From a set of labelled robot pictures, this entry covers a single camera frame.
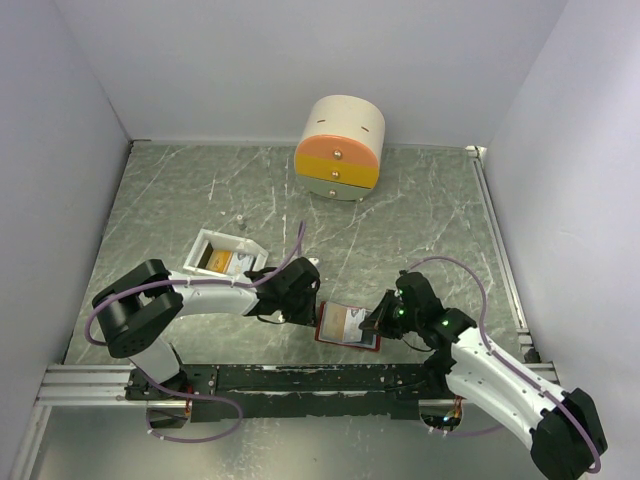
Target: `yellow drawer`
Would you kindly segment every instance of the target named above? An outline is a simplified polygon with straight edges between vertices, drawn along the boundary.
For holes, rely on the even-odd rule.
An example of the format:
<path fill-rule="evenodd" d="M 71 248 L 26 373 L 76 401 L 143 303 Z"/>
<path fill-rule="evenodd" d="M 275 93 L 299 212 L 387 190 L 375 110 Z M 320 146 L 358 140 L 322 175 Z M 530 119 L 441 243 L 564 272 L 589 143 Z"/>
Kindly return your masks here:
<path fill-rule="evenodd" d="M 356 187 L 373 188 L 380 172 L 374 167 L 354 165 L 340 160 L 296 155 L 296 173 L 330 182 L 344 183 Z"/>

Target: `cable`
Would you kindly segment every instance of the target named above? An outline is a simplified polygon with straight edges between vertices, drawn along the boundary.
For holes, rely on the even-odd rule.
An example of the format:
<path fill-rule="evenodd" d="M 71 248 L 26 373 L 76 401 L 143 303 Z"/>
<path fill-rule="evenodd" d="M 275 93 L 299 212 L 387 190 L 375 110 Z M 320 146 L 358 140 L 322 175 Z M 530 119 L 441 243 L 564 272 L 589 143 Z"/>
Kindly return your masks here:
<path fill-rule="evenodd" d="M 407 342 L 404 338 L 402 339 L 402 341 L 407 344 L 407 347 L 409 347 L 411 350 L 415 350 L 416 352 L 422 352 L 422 353 L 431 353 L 431 352 L 433 352 L 433 348 L 430 348 L 429 350 L 425 350 L 423 348 L 414 347 L 409 342 Z"/>
<path fill-rule="evenodd" d="M 565 417 L 567 417 L 569 422 L 571 422 L 571 424 L 578 431 L 578 433 L 580 434 L 582 439 L 585 441 L 585 443 L 587 444 L 587 447 L 589 447 L 589 451 L 591 453 L 591 456 L 593 457 L 593 461 L 594 461 L 595 465 L 594 465 L 593 468 L 588 468 L 587 472 L 588 473 L 598 473 L 600 471 L 600 469 L 602 468 L 602 463 L 600 462 L 600 454 L 598 453 L 598 449 L 596 448 L 595 444 L 593 443 L 593 440 L 591 440 L 591 437 L 589 437 L 589 434 L 584 429 L 584 427 L 580 424 L 578 419 L 567 409 L 567 407 L 565 407 L 562 404 L 562 402 L 560 400 L 558 400 L 555 396 L 553 396 L 547 390 L 542 388 L 542 386 L 538 382 L 536 382 L 535 380 L 530 379 L 524 373 L 522 373 L 509 360 L 507 360 L 505 357 L 500 355 L 499 352 L 496 352 L 493 349 L 493 347 L 491 346 L 491 344 L 489 343 L 489 337 L 487 337 L 486 327 L 485 327 L 485 324 L 484 324 L 485 317 L 487 315 L 487 308 L 488 308 L 488 303 L 489 302 L 487 301 L 487 291 L 485 290 L 484 285 L 482 285 L 482 281 L 480 280 L 480 277 L 478 277 L 478 275 L 470 267 L 468 267 L 466 264 L 462 263 L 460 260 L 456 260 L 455 258 L 447 257 L 447 256 L 444 256 L 444 255 L 434 255 L 434 256 L 431 256 L 431 257 L 425 257 L 422 260 L 419 260 L 416 263 L 414 263 L 413 265 L 411 265 L 407 270 L 408 271 L 414 270 L 415 268 L 419 267 L 423 263 L 430 262 L 432 260 L 444 260 L 446 262 L 453 263 L 455 265 L 458 265 L 463 270 L 465 270 L 469 275 L 471 275 L 471 278 L 473 278 L 473 280 L 476 282 L 476 285 L 478 285 L 478 288 L 480 289 L 480 295 L 482 296 L 482 310 L 480 311 L 480 318 L 478 319 L 478 329 L 480 331 L 480 337 L 482 338 L 482 343 L 484 344 L 486 349 L 491 353 L 491 355 L 494 355 L 498 359 L 498 361 L 500 363 L 502 363 L 506 368 L 511 370 L 513 373 L 515 373 L 523 381 L 528 383 L 532 388 L 534 388 L 538 392 L 542 393 L 546 398 L 548 398 L 551 402 L 553 402 L 553 404 L 556 405 L 556 407 L 558 407 L 558 409 L 563 413 L 563 415 Z M 495 431 L 497 429 L 498 428 L 496 428 L 496 427 L 494 427 L 494 429 L 490 428 L 490 429 L 484 430 L 484 433 L 490 433 L 491 431 Z M 456 436 L 463 437 L 463 436 L 477 436 L 477 435 L 480 435 L 480 432 L 467 432 L 468 433 L 467 435 L 463 435 L 463 433 L 465 433 L 465 432 L 460 432 Z"/>
<path fill-rule="evenodd" d="M 265 282 L 268 282 L 273 276 L 280 273 L 284 269 L 284 267 L 286 267 L 289 264 L 289 262 L 291 261 L 293 256 L 296 254 L 296 252 L 298 252 L 299 255 L 302 254 L 302 238 L 304 237 L 306 229 L 307 229 L 307 224 L 303 220 L 300 222 L 300 226 L 298 227 L 298 238 L 293 250 L 289 252 L 289 254 L 285 257 L 282 263 L 275 270 L 267 273 L 264 277 L 262 277 L 259 280 L 256 280 L 253 283 L 238 282 L 238 283 L 235 283 L 234 286 L 239 288 L 255 288 L 262 285 Z M 113 302 L 117 302 L 130 295 L 137 295 L 138 293 L 144 292 L 146 290 L 151 290 L 153 288 L 176 286 L 176 285 L 187 285 L 187 284 L 188 284 L 188 280 L 159 280 L 157 282 L 145 283 L 144 285 L 130 288 L 128 290 L 125 290 L 124 292 L 120 292 L 116 295 L 112 295 L 106 298 L 102 303 L 100 303 L 97 307 L 95 307 L 89 314 L 89 318 L 87 318 L 87 322 L 84 325 L 84 338 L 91 345 L 95 345 L 98 347 L 107 346 L 106 342 L 96 340 L 91 336 L 91 325 L 93 325 L 93 322 L 98 317 L 98 314 L 102 310 L 107 308 L 109 305 L 111 305 Z M 230 280 L 222 280 L 219 278 L 202 278 L 202 279 L 196 279 L 191 281 L 191 285 L 231 285 L 231 284 L 232 282 Z"/>
<path fill-rule="evenodd" d="M 169 435 L 162 435 L 161 433 L 158 433 L 157 431 L 155 431 L 151 426 L 151 417 L 149 415 L 150 412 L 147 411 L 146 422 L 147 422 L 147 429 L 148 429 L 147 433 L 149 435 L 153 435 L 154 437 L 159 438 L 160 440 L 166 440 L 167 442 L 206 443 L 206 442 L 212 442 L 214 440 L 220 440 L 221 438 L 231 435 L 240 427 L 240 424 L 242 423 L 242 419 L 244 418 L 244 412 L 242 411 L 242 407 L 240 406 L 240 404 L 235 400 L 231 400 L 230 398 L 225 398 L 225 397 L 218 397 L 217 395 L 204 395 L 204 394 L 196 395 L 195 393 L 184 393 L 184 392 L 178 392 L 176 390 L 171 390 L 170 388 L 164 387 L 163 385 L 153 380 L 138 365 L 136 365 L 136 367 L 138 368 L 138 371 L 142 374 L 142 376 L 145 378 L 145 380 L 149 383 L 149 385 L 151 385 L 153 388 L 157 390 L 160 390 L 161 392 L 166 393 L 167 395 L 171 395 L 173 397 L 186 398 L 187 400 L 209 400 L 211 402 L 226 403 L 228 405 L 231 405 L 238 412 L 238 418 L 236 419 L 235 423 L 222 433 L 213 435 L 211 437 L 204 437 L 204 438 L 179 438 L 179 437 L 172 437 Z"/>

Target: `white wall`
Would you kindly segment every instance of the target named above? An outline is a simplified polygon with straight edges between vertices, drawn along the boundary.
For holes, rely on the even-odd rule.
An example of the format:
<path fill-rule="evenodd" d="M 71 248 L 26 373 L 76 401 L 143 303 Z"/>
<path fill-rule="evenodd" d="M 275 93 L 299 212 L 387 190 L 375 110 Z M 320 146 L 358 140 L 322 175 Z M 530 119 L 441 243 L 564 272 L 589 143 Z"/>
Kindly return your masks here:
<path fill-rule="evenodd" d="M 133 138 L 300 139 L 362 96 L 395 143 L 486 145 L 566 0 L 56 0 Z"/>
<path fill-rule="evenodd" d="M 570 1 L 488 151 L 536 345 L 596 400 L 598 478 L 637 478 L 640 3 Z"/>
<path fill-rule="evenodd" d="M 59 361 L 127 140 L 50 0 L 0 2 L 0 478 Z"/>

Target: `floor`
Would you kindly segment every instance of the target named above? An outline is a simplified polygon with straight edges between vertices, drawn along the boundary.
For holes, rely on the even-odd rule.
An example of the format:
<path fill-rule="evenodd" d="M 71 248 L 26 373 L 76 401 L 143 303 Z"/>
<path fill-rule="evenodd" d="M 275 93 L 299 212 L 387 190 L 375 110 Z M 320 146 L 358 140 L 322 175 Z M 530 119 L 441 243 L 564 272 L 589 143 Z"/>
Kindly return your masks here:
<path fill-rule="evenodd" d="M 106 227 L 67 364 L 117 363 L 88 345 L 90 299 L 149 258 L 180 270 L 198 231 L 241 235 L 277 265 L 307 221 L 304 252 L 321 259 L 319 300 L 375 307 L 398 271 L 426 255 L 470 265 L 489 292 L 490 335 L 521 357 L 516 322 L 472 160 L 463 149 L 387 148 L 375 190 L 362 202 L 310 194 L 296 180 L 294 147 L 136 143 Z M 246 229 L 235 223 L 244 215 Z M 445 306 L 477 318 L 480 295 L 468 274 L 433 262 L 422 271 Z M 186 363 L 422 362 L 425 354 L 383 340 L 379 353 L 314 341 L 311 329 L 226 314 L 174 321 L 166 330 Z M 410 340 L 419 345 L 418 339 Z"/>

